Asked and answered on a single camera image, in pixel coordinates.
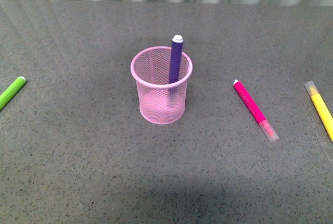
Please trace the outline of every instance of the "pink mesh pen holder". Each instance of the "pink mesh pen holder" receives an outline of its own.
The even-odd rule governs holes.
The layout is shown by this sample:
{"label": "pink mesh pen holder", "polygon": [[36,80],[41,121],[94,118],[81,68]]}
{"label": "pink mesh pen holder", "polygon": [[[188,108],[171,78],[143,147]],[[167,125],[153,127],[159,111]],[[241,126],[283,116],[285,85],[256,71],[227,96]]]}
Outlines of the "pink mesh pen holder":
{"label": "pink mesh pen holder", "polygon": [[157,46],[138,53],[131,63],[136,80],[140,112],[148,121],[168,124],[185,111],[187,80],[192,73],[191,59],[182,52],[179,80],[169,82],[171,48]]}

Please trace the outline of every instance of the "gray countertop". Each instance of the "gray countertop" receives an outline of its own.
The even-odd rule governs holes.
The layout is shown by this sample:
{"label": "gray countertop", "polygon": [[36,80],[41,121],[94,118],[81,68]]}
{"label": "gray countertop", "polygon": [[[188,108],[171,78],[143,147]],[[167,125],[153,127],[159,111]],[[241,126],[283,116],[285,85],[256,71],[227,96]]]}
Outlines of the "gray countertop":
{"label": "gray countertop", "polygon": [[[332,223],[333,8],[0,1],[1,223]],[[194,70],[165,126],[133,57],[181,34]],[[270,143],[233,89],[280,136]]]}

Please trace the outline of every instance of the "marker cap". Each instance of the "marker cap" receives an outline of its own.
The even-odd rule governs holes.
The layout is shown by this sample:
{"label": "marker cap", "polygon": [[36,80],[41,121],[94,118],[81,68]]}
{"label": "marker cap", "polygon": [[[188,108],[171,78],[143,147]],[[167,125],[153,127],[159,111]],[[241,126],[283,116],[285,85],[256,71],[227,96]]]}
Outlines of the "marker cap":
{"label": "marker cap", "polygon": [[276,134],[276,132],[267,120],[263,120],[262,122],[260,122],[259,126],[262,131],[264,131],[270,142],[276,142],[280,139],[280,137]]}
{"label": "marker cap", "polygon": [[310,96],[313,96],[315,94],[319,94],[316,86],[314,85],[313,81],[309,81],[306,84],[304,84],[306,90],[308,91]]}

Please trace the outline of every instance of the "pink marker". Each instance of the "pink marker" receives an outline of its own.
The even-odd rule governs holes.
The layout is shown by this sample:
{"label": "pink marker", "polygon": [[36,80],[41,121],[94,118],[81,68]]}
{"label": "pink marker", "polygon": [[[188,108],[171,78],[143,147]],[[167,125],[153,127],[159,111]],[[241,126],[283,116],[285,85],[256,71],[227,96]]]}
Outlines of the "pink marker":
{"label": "pink marker", "polygon": [[252,116],[255,118],[259,126],[261,127],[262,131],[266,134],[267,138],[270,142],[276,142],[279,140],[279,136],[275,133],[272,126],[266,120],[266,117],[261,112],[259,107],[255,104],[254,100],[250,96],[249,92],[244,88],[243,84],[240,81],[235,80],[234,88],[237,91],[240,98],[243,100],[249,111],[251,112]]}

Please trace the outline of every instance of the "purple marker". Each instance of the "purple marker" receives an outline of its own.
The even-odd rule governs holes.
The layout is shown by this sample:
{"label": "purple marker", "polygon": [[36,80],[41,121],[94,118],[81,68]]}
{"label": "purple marker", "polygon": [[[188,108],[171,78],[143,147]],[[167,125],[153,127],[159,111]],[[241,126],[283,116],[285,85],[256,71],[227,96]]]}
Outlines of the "purple marker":
{"label": "purple marker", "polygon": [[175,35],[171,45],[171,60],[169,72],[169,84],[179,80],[179,69],[181,66],[181,57],[183,50],[183,38],[181,35]]}

